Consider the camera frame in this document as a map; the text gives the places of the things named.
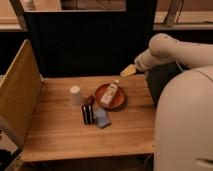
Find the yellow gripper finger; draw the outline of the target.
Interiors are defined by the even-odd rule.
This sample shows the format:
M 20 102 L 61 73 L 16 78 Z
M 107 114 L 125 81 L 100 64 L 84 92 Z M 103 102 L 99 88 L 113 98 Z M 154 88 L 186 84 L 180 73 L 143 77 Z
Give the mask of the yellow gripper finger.
M 134 75 L 135 73 L 136 73 L 136 66 L 134 64 L 130 64 L 120 73 L 120 75 L 122 77 L 128 77 Z

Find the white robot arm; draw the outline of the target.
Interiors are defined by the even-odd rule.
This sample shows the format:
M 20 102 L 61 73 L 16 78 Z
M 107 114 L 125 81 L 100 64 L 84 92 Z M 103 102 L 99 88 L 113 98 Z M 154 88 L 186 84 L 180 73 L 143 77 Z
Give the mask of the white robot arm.
M 131 66 L 147 72 L 173 61 L 187 69 L 160 95 L 153 171 L 213 171 L 213 44 L 158 33 Z

